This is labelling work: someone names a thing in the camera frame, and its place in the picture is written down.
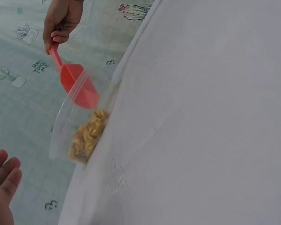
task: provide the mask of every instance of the red plastic scoop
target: red plastic scoop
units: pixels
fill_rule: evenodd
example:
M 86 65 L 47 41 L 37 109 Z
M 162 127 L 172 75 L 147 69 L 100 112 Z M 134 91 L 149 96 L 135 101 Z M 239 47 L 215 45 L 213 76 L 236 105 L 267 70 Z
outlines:
M 52 44 L 49 50 L 49 54 L 51 55 L 53 62 L 55 63 L 57 70 L 60 73 L 61 85 L 68 93 L 79 76 L 83 72 L 86 73 L 87 71 L 84 70 L 83 66 L 80 64 L 63 63 L 57 52 L 57 48 L 58 44 Z M 94 85 L 89 76 L 87 76 L 86 80 L 83 82 L 81 88 L 73 98 L 73 101 L 76 105 L 79 105 L 86 109 L 92 109 L 96 107 L 99 101 L 99 95 L 97 94 L 96 89 L 94 88 Z

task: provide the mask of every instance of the bed sheet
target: bed sheet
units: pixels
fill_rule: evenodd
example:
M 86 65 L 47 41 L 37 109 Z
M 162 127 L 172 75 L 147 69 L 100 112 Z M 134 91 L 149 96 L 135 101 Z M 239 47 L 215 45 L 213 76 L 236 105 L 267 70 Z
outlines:
M 86 0 L 81 24 L 59 48 L 62 58 L 111 78 L 152 2 Z M 43 52 L 49 4 L 0 0 L 0 149 L 18 157 L 23 171 L 11 203 L 15 225 L 57 224 L 74 170 L 74 164 L 48 159 L 52 127 L 66 96 Z
M 163 0 L 60 225 L 281 225 L 281 0 Z

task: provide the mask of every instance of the clear plastic bag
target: clear plastic bag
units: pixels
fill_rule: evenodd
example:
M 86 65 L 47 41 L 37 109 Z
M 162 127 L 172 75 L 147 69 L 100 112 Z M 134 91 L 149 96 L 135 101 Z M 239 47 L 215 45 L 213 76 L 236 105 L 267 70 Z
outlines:
M 50 159 L 63 159 L 72 160 L 75 162 L 86 163 L 91 152 L 88 155 L 82 157 L 75 157 L 73 154 L 69 154 L 72 150 L 73 142 L 79 133 L 79 130 L 85 129 L 86 125 L 89 126 L 90 118 L 94 117 L 97 109 L 100 112 L 106 112 L 108 115 L 111 111 L 114 96 L 116 95 L 116 85 L 107 79 L 99 78 L 96 76 L 89 77 L 90 73 L 86 70 L 79 76 L 66 99 L 64 100 L 61 109 L 57 115 L 52 132 L 49 157 Z M 77 93 L 86 81 L 86 78 L 90 78 L 97 93 L 99 94 L 99 103 L 95 109 L 85 109 L 77 106 L 74 103 Z

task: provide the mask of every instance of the hand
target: hand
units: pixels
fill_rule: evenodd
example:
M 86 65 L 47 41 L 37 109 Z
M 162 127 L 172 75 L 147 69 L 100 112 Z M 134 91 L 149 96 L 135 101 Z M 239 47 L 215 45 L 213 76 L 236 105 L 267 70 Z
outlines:
M 13 225 L 14 219 L 9 204 L 22 178 L 20 161 L 11 158 L 6 163 L 8 155 L 0 150 L 0 225 Z
M 43 40 L 48 51 L 52 42 L 64 43 L 79 24 L 83 0 L 52 0 L 44 21 Z

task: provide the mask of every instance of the cactus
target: cactus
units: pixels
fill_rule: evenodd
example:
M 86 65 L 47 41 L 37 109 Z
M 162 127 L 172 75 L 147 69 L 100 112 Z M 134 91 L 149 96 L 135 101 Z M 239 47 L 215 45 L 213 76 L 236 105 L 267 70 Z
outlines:
M 3 80 L 7 78 L 10 80 L 10 84 L 13 85 L 16 88 L 22 87 L 26 83 L 26 79 L 20 76 L 14 77 L 10 75 L 9 69 L 6 67 L 1 67 L 0 68 L 0 80 Z
M 38 31 L 25 24 L 23 27 L 19 27 L 16 31 L 17 38 L 25 41 L 29 45 L 37 38 Z
M 0 80 L 3 80 L 4 78 L 8 78 L 10 81 L 15 81 L 16 77 L 9 74 L 10 71 L 6 67 L 1 67 L 0 69 Z
M 118 8 L 118 11 L 123 11 L 124 17 L 128 20 L 143 20 L 149 9 L 151 8 L 151 5 L 145 5 L 145 6 L 138 6 L 138 5 L 126 5 L 121 4 Z

